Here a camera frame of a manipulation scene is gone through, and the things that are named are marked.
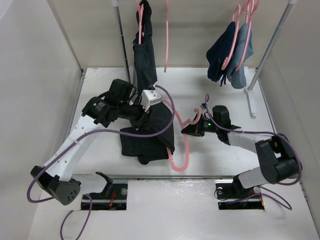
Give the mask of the pink hanger taken from rack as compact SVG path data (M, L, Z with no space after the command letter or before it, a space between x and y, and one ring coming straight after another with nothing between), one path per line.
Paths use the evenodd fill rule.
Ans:
M181 129L183 129L183 128L191 125L191 124L196 124L200 120L202 111L199 108L195 108L193 111L195 112L194 119L191 120L189 118L186 121L183 121L181 116L180 116L180 114L178 113L178 111L175 110L174 117L178 120ZM176 172L185 171L188 168L189 162L190 162L190 144L189 144L189 139L188 139L186 134L183 133L182 135L183 135L183 138L184 138L184 150L185 150L183 166L178 167L178 166L175 165L174 158L173 158L173 153L171 152L171 150L168 147L166 148L170 166Z

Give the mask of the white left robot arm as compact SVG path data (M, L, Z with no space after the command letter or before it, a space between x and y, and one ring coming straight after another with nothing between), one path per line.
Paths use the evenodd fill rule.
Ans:
M57 152L43 166L32 168L33 183L62 205L70 204L83 185L83 181L73 177L73 172L99 131L119 118L139 121L146 116L141 106L130 104L136 92L133 84L117 78L108 91L92 97Z

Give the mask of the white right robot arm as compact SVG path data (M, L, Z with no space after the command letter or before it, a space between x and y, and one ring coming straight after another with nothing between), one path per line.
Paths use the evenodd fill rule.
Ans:
M229 183L216 184L219 200L247 198L255 195L255 188L301 176L302 164L285 135L243 131L241 127L232 124L226 106L216 105L212 112L198 113L181 133L194 137L214 133L222 143L256 154L258 167L235 175Z

